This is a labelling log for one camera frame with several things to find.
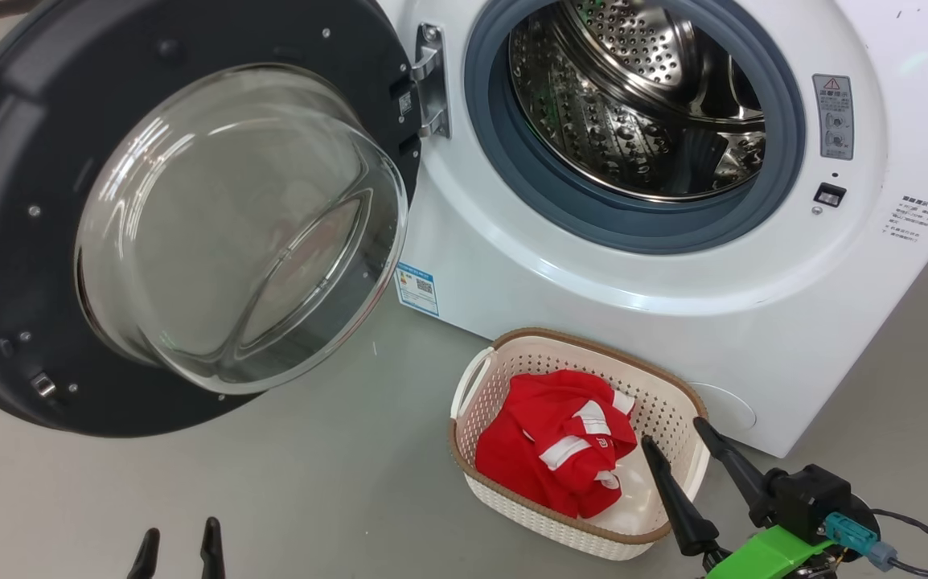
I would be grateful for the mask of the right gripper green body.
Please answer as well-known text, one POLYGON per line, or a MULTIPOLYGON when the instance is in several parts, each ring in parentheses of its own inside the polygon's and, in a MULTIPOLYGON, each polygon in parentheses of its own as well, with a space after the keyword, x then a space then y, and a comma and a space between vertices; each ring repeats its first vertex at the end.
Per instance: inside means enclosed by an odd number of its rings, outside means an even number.
POLYGON ((831 540, 811 545, 784 528, 772 527, 752 536, 705 576, 708 579, 784 578, 829 546, 832 546, 831 540))

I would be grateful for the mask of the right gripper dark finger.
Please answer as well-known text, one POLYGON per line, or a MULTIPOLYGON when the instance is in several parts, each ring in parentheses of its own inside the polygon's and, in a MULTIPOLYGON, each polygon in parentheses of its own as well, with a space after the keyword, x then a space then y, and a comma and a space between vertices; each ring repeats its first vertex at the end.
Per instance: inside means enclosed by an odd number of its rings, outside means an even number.
POLYGON ((748 506, 766 505, 765 475, 706 418, 693 418, 693 428, 711 457, 721 462, 748 506))
POLYGON ((670 462, 651 436, 642 436, 642 451, 656 490, 667 514, 673 535, 684 556, 707 556, 719 550, 719 532, 700 515, 693 502, 676 481, 670 462))

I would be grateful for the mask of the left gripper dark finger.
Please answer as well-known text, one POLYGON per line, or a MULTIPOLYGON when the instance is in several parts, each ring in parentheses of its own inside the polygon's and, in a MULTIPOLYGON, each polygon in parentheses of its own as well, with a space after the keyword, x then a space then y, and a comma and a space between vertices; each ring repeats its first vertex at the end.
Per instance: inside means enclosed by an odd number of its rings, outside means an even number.
POLYGON ((132 568, 127 573, 127 579, 151 579, 158 568, 158 551, 160 546, 160 531, 158 528, 149 528, 142 538, 132 568))
POLYGON ((207 517, 204 523, 202 547, 202 579, 224 579, 226 568, 223 556, 223 538, 220 521, 216 517, 207 517))

